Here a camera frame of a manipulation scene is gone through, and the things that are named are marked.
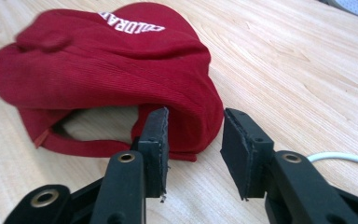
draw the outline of black object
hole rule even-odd
[[[221,154],[241,198],[264,198],[270,223],[358,223],[358,197],[331,187],[309,160],[273,150],[245,113],[226,109]]]
[[[145,198],[166,192],[167,131],[168,109],[153,111],[131,150],[110,159],[104,178],[73,194],[62,185],[35,189],[5,223],[145,223]]]

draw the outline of red fabric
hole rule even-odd
[[[91,157],[129,146],[76,141],[51,127],[75,109],[138,105],[133,138],[152,110],[167,106],[171,158],[195,161],[223,120],[210,60],[191,26],[163,5],[136,3],[100,14],[53,9],[0,49],[0,96],[19,109],[36,144]]]

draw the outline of table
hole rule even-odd
[[[0,1],[0,48],[50,8],[113,11],[120,1]],[[155,1],[179,12],[211,54],[210,77],[225,107],[249,114],[275,150],[358,155],[358,17],[314,0]],[[73,137],[129,140],[136,107],[84,111]],[[219,150],[222,131],[196,162],[169,161],[167,200],[147,199],[148,223],[268,223],[263,199],[243,202]],[[108,159],[34,149],[17,110],[0,99],[0,223],[32,189],[71,191],[103,176]],[[317,161],[332,185],[358,196],[358,164]]]

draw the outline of white cable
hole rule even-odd
[[[346,161],[354,161],[358,163],[358,156],[348,154],[348,153],[342,153],[342,152],[321,152],[317,153],[311,156],[308,156],[307,159],[310,162],[315,162],[319,160],[325,160],[325,159],[341,159]]]

